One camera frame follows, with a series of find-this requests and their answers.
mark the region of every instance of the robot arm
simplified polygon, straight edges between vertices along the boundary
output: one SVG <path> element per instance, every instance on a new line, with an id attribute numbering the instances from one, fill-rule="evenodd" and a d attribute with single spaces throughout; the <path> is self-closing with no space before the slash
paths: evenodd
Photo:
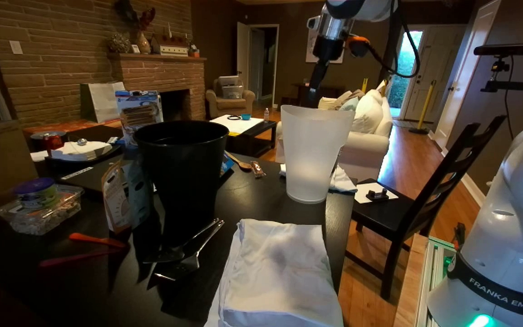
<path id="1" fill-rule="evenodd" d="M 317 90 L 326 75 L 328 62 L 341 57 L 345 41 L 354 21 L 381 22 L 388 19 L 390 8 L 397 0 L 326 0 L 317 19 L 308 22 L 310 30 L 317 30 L 312 55 L 317 64 L 308 84 L 308 101 L 317 101 Z"/>

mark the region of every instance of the wooden chair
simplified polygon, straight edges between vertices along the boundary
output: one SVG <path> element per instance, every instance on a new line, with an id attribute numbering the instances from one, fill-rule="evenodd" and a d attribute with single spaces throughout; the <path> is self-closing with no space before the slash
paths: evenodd
<path id="1" fill-rule="evenodd" d="M 390 299 L 390 284 L 403 242 L 415 233 L 428 237 L 428 231 L 444 199 L 457 186 L 466 170 L 474 164 L 503 121 L 504 117 L 495 117 L 481 135 L 475 135 L 479 124 L 466 126 L 439 168 L 428 179 L 417 199 L 412 200 L 383 186 L 390 193 L 395 193 L 399 199 L 388 202 L 354 204 L 352 220 L 355 222 L 355 231 L 368 228 L 375 235 L 390 240 L 390 250 L 386 253 L 383 271 L 377 271 L 375 268 L 346 251 L 346 259 L 365 268 L 374 277 L 381 279 L 381 299 Z"/>

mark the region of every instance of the white cloth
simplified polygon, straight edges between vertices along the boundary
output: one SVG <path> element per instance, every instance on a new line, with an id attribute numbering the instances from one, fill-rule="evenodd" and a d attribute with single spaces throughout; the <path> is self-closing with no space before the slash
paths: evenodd
<path id="1" fill-rule="evenodd" d="M 257 126 L 261 122 L 261 119 L 228 121 L 228 115 L 223 115 L 223 117 L 217 117 L 210 122 L 225 126 L 228 130 L 230 137 L 237 137 L 237 135 L 245 133 L 247 130 Z"/>
<path id="2" fill-rule="evenodd" d="M 381 191 L 383 191 L 383 186 L 379 186 L 379 184 L 375 184 L 375 182 L 372 182 L 372 184 L 357 184 L 357 186 L 355 186 L 355 193 L 354 193 L 354 200 L 355 200 L 357 204 L 370 204 L 370 199 L 366 199 L 368 191 L 372 191 L 372 193 L 381 193 Z M 390 193 L 388 190 L 386 190 L 386 197 L 388 197 L 388 200 L 395 200 L 395 199 L 397 199 L 397 197 L 395 197 L 394 193 Z"/>
<path id="3" fill-rule="evenodd" d="M 343 326 L 319 226 L 243 219 L 205 327 Z"/>

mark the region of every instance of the white sofa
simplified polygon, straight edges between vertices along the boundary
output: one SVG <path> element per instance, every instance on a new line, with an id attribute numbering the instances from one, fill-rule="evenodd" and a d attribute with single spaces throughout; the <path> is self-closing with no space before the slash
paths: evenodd
<path id="1" fill-rule="evenodd" d="M 319 99 L 317 110 L 337 108 L 339 99 Z M 385 97 L 385 84 L 368 91 L 359 101 L 346 101 L 341 110 L 354 108 L 354 124 L 346 144 L 337 155 L 337 164 L 346 175 L 357 182 L 365 179 L 377 179 L 388 151 L 392 131 L 392 117 Z M 276 128 L 276 161 L 283 162 L 281 124 Z"/>

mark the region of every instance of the cushion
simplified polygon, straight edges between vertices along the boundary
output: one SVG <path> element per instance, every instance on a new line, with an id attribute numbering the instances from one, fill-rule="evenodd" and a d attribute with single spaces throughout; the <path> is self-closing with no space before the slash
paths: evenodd
<path id="1" fill-rule="evenodd" d="M 370 90 L 363 99 L 357 101 L 352 131 L 372 135 L 381 121 L 383 97 L 375 90 Z"/>
<path id="2" fill-rule="evenodd" d="M 361 97 L 365 97 L 365 93 L 361 91 L 361 90 L 355 90 L 352 95 L 350 95 L 350 99 L 361 99 Z"/>
<path id="3" fill-rule="evenodd" d="M 328 108 L 325 108 L 326 111 L 337 111 L 348 99 L 352 97 L 350 91 L 345 91 L 343 95 L 339 95 Z"/>
<path id="4" fill-rule="evenodd" d="M 355 115 L 357 99 L 348 99 L 337 111 L 352 111 Z"/>

